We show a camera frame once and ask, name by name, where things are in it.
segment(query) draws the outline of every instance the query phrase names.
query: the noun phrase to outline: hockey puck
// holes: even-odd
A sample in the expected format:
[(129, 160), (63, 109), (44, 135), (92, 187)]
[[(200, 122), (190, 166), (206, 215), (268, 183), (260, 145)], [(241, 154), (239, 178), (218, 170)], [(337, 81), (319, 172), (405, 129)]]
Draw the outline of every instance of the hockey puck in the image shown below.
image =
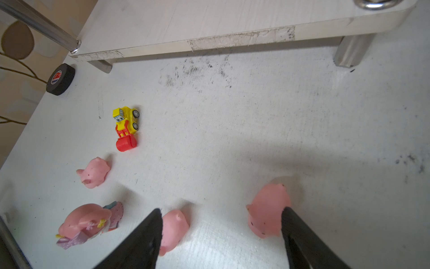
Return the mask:
[(75, 77), (75, 69), (68, 64), (62, 64), (49, 77), (46, 91), (60, 95), (67, 90)]

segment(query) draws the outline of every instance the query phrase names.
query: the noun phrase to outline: yellow toy vehicle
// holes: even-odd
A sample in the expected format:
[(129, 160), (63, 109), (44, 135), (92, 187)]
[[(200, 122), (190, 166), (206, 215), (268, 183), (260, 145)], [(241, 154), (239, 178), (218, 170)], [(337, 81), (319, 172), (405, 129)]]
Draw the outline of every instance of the yellow toy vehicle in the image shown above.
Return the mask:
[(125, 106), (123, 108), (114, 109), (113, 117), (117, 122), (115, 130), (119, 136), (117, 149), (124, 152), (134, 148), (137, 145), (137, 141), (133, 134), (139, 129), (137, 125), (139, 111)]

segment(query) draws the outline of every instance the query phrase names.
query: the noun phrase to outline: pink toy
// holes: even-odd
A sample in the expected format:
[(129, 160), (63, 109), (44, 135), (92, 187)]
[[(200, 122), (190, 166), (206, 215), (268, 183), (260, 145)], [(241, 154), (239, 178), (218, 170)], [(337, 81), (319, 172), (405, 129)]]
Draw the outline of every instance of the pink toy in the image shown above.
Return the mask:
[(123, 204), (113, 202), (105, 207), (98, 204), (85, 204), (73, 210), (58, 229), (57, 245), (68, 249), (83, 244), (101, 232), (117, 228), (123, 217)]
[(248, 226), (259, 238), (279, 236), (281, 215), (285, 207), (291, 207), (290, 197), (283, 184), (269, 183), (248, 204)]
[(92, 189), (104, 182), (104, 178), (110, 169), (105, 160), (97, 157), (89, 162), (85, 170), (76, 170), (76, 174), (81, 177), (81, 182), (87, 188)]
[(172, 251), (190, 226), (180, 210), (172, 210), (163, 217), (163, 238), (161, 239), (160, 256)]

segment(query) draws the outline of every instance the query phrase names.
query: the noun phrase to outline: table surface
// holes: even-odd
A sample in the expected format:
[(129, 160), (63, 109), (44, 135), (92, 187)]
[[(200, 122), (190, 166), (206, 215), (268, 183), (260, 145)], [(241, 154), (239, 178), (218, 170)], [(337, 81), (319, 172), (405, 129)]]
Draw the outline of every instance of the table surface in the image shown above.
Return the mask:
[[(110, 74), (67, 58), (73, 83), (43, 96), (0, 170), (0, 210), (35, 269), (92, 268), (156, 207), (191, 214), (158, 268), (286, 268), (282, 238), (257, 238), (245, 209), (276, 181), (352, 268), (424, 268), (429, 26), (376, 38), (355, 70), (334, 66), (338, 40), (147, 56)], [(140, 130), (121, 153), (111, 113), (125, 105), (140, 109)], [(75, 170), (97, 156), (112, 170), (87, 189)], [(114, 200), (125, 208), (117, 230), (55, 245), (74, 208)]]
[(416, 2), (369, 11), (353, 0), (100, 0), (76, 56), (111, 59), (377, 33), (403, 22)]

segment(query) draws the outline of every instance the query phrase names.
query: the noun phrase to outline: white shelf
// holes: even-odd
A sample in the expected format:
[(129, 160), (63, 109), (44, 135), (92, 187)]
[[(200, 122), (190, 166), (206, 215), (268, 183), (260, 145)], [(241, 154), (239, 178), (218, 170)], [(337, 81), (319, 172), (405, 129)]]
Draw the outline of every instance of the white shelf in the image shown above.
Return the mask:
[(417, 0), (381, 11), (353, 0), (100, 0), (79, 38), (79, 60), (247, 46), (387, 31)]

